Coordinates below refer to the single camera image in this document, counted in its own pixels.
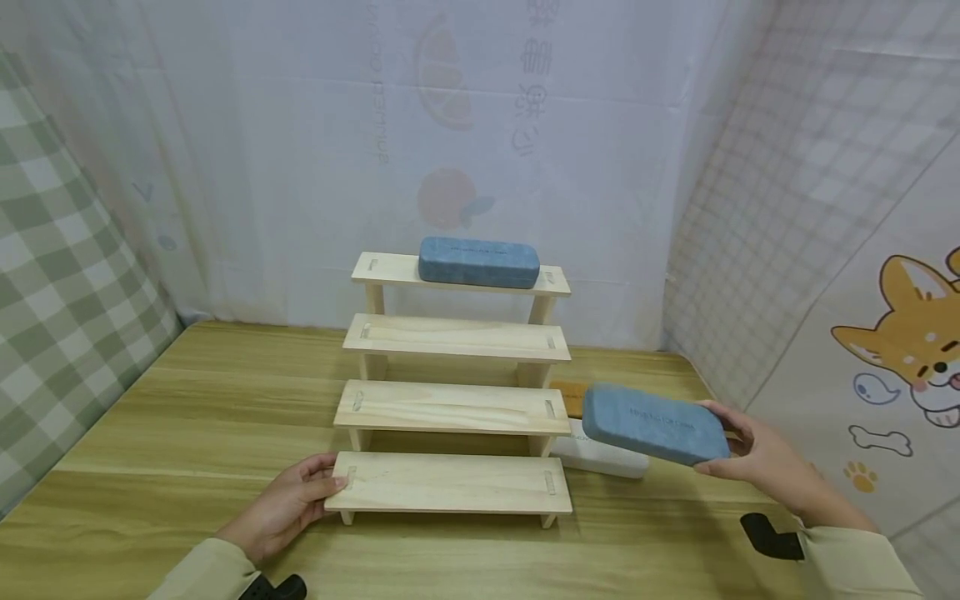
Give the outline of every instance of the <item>hand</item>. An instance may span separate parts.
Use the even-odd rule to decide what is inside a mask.
[[[826,525],[876,531],[773,427],[713,400],[697,402],[720,418],[734,458],[695,465],[697,472],[751,483],[798,516],[807,527]]]
[[[229,541],[261,564],[326,515],[324,499],[347,484],[332,477],[337,453],[317,454],[284,470],[243,513],[224,525],[215,538]]]

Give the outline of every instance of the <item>wrist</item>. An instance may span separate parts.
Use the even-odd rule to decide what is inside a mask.
[[[824,482],[800,510],[794,514],[805,527],[840,527],[879,533],[876,525],[860,509]]]
[[[232,543],[243,550],[243,553],[247,555],[247,559],[254,565],[259,563],[255,537],[248,531],[248,528],[244,527],[240,517],[221,527],[217,533],[213,534],[213,537]]]

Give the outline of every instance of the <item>checkered curtain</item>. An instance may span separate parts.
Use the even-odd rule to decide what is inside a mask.
[[[179,331],[0,49],[0,516]]]

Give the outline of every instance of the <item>right hand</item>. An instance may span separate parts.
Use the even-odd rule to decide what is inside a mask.
[[[700,463],[700,473],[751,483],[799,516],[807,527],[827,525],[876,531],[876,526],[773,427],[713,400],[697,402],[716,415],[729,439],[733,458]]]

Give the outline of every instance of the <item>shiba inu illustration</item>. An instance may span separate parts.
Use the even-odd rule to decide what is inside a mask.
[[[907,256],[880,269],[880,293],[890,312],[873,329],[838,326],[830,332],[860,360],[891,371],[910,386],[913,401],[938,427],[960,425],[960,248],[947,257],[954,275]]]

